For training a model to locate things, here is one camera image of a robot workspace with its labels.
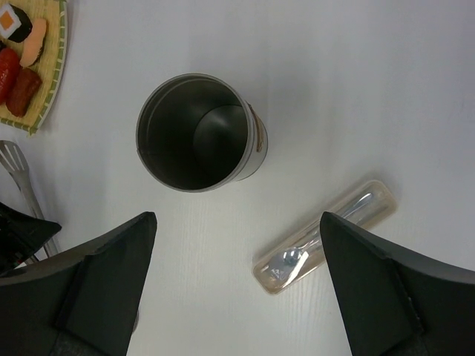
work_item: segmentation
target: slotted spatula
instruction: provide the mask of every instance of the slotted spatula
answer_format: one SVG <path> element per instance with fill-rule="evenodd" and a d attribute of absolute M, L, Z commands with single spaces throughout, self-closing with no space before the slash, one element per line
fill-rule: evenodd
<path fill-rule="evenodd" d="M 19 190 L 27 201 L 31 214 L 37 219 L 44 219 L 42 210 L 33 191 L 30 181 L 30 169 L 20 147 L 11 141 L 0 140 L 0 163 L 11 175 Z M 45 243 L 45 252 L 48 257 L 58 254 L 58 248 L 53 239 Z"/>

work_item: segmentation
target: metal cup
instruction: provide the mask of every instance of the metal cup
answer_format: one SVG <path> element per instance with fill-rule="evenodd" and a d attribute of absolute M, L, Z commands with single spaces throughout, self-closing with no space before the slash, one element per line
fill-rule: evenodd
<path fill-rule="evenodd" d="M 267 153 L 267 132 L 252 106 L 228 84 L 206 74 L 183 74 L 145 102 L 137 151 L 162 184 L 210 191 L 256 172 Z"/>

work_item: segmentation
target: transparent plastic container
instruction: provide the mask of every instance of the transparent plastic container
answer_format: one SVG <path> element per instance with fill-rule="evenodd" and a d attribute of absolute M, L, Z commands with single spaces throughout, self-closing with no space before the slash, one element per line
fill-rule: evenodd
<path fill-rule="evenodd" d="M 353 189 L 324 211 L 369 229 L 394 213 L 396 206 L 386 186 L 372 180 Z M 253 274 L 268 293 L 280 293 L 325 262 L 320 235 L 322 214 L 255 264 Z"/>

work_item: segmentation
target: white table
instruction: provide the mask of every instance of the white table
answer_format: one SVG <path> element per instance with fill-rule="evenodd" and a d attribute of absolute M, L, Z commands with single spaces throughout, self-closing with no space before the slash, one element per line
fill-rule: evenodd
<path fill-rule="evenodd" d="M 365 177 L 399 211 L 373 231 L 475 270 L 475 1 L 74 0 L 55 107 L 30 161 L 62 250 L 142 211 L 159 221 L 132 356 L 350 355 L 328 269 L 277 297 L 252 261 Z M 161 186 L 135 148 L 166 79 L 206 72 L 266 123 L 251 178 Z M 0 170 L 0 200 L 27 211 Z"/>

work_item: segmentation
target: woven basket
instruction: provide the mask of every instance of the woven basket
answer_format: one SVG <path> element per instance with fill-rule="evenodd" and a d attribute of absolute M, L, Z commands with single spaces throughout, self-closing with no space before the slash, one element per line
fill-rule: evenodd
<path fill-rule="evenodd" d="M 21 8 L 31 21 L 42 17 L 47 20 L 45 47 L 39 61 L 30 67 L 41 77 L 43 84 L 35 94 L 24 117 L 12 115 L 5 104 L 0 105 L 0 122 L 34 134 L 45 120 L 56 96 L 66 57 L 68 18 L 65 0 L 9 0 Z M 21 57 L 22 43 L 1 39 Z"/>

